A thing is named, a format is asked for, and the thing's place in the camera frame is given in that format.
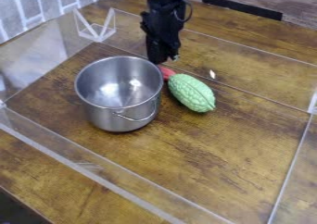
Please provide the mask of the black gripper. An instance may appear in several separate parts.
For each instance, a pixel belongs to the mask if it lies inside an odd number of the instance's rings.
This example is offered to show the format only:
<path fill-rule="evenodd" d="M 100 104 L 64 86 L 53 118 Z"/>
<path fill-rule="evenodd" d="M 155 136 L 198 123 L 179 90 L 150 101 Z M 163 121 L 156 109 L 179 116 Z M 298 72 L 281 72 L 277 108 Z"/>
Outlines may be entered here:
<path fill-rule="evenodd" d="M 146 35 L 147 58 L 155 64 L 160 64 L 170 57 L 179 59 L 180 41 L 178 32 L 186 22 L 184 0 L 147 0 L 148 10 L 142 12 L 142 29 Z M 168 52 L 158 37 L 171 37 L 168 40 Z"/>

